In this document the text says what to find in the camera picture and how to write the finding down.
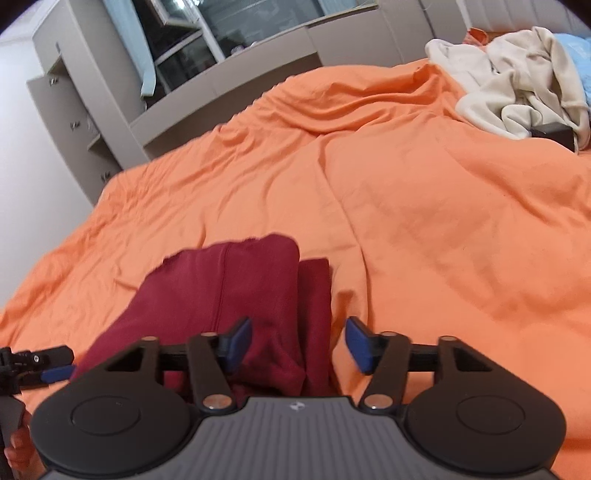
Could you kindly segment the left hand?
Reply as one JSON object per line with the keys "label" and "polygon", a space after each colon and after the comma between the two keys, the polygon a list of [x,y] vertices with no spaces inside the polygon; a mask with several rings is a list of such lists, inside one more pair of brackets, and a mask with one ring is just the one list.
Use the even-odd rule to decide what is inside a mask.
{"label": "left hand", "polygon": [[39,479],[45,469],[33,445],[30,435],[32,415],[25,411],[21,427],[16,430],[4,449],[4,455],[10,467],[18,473],[20,479]]}

